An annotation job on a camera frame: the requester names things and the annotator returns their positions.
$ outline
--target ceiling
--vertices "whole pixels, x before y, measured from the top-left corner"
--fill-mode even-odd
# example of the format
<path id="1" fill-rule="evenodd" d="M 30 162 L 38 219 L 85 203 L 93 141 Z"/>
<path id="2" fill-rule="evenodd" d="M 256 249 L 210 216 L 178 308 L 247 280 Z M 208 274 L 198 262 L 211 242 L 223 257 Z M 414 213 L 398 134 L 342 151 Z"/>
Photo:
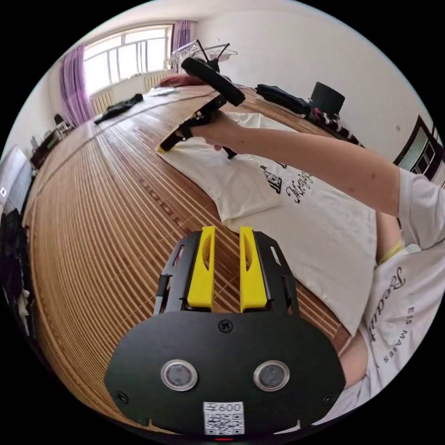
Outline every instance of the ceiling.
<path id="1" fill-rule="evenodd" d="M 134 24 L 159 20 L 202 20 L 238 11 L 274 11 L 316 14 L 310 6 L 295 0 L 152 0 L 106 21 L 84 36 L 81 41 L 95 39 Z"/>

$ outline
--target window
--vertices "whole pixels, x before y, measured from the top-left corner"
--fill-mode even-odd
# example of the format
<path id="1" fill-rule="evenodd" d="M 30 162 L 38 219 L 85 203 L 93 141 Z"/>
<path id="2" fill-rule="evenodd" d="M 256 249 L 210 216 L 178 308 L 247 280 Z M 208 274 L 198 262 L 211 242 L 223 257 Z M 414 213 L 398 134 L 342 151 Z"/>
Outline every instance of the window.
<path id="1" fill-rule="evenodd" d="M 167 68 L 172 26 L 138 28 L 85 48 L 85 82 L 89 95 L 137 74 Z"/>
<path id="2" fill-rule="evenodd" d="M 443 156 L 443 147 L 419 116 L 407 144 L 394 163 L 404 170 L 425 175 L 431 181 Z"/>

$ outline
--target folded white t-shirt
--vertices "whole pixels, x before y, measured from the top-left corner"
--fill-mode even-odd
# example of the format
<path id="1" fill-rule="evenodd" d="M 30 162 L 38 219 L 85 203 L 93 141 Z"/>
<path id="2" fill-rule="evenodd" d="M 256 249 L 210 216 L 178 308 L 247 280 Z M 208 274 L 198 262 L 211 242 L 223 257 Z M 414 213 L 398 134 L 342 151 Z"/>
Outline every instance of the folded white t-shirt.
<path id="1" fill-rule="evenodd" d="M 169 152 L 158 154 L 199 185 L 214 201 L 221 222 L 237 228 L 236 232 L 237 218 L 280 204 L 252 156 L 227 159 L 224 151 L 209 150 L 203 138 L 180 142 Z"/>
<path id="2" fill-rule="evenodd" d="M 230 115 L 246 127 L 291 131 L 258 113 Z M 228 160 L 202 138 L 160 156 L 215 201 L 224 225 L 275 239 L 293 275 L 355 335 L 375 263 L 374 210 L 288 165 L 246 155 Z"/>

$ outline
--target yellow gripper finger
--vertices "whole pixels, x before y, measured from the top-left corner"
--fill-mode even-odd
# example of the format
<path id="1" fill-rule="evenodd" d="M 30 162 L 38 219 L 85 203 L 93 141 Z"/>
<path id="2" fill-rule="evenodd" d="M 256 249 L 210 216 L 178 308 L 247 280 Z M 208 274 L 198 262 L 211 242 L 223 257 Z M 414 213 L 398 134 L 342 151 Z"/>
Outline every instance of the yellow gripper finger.
<path id="1" fill-rule="evenodd" d="M 254 231 L 251 227 L 240 228 L 240 312 L 246 309 L 266 307 L 260 258 L 256 249 Z"/>
<path id="2" fill-rule="evenodd" d="M 214 272 L 215 226 L 203 227 L 187 296 L 190 307 L 213 309 Z"/>

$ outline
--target bamboo mat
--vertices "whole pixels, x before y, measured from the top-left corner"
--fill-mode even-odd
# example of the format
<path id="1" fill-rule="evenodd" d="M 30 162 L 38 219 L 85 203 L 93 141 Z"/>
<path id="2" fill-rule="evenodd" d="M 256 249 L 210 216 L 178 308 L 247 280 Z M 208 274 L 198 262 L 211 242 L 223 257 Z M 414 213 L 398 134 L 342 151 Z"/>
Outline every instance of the bamboo mat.
<path id="1" fill-rule="evenodd" d="M 224 109 L 261 112 L 296 130 L 324 133 L 245 93 L 243 107 Z M 180 238 L 216 226 L 215 302 L 221 310 L 239 308 L 238 234 L 221 225 L 198 186 L 155 153 L 215 94 L 209 87 L 185 87 L 177 95 L 146 97 L 98 126 L 79 127 L 44 163 L 25 210 L 43 353 L 80 401 L 135 426 L 119 413 L 103 378 L 122 336 L 153 313 L 159 274 Z M 347 331 L 320 300 L 296 286 L 301 315 L 340 351 Z"/>

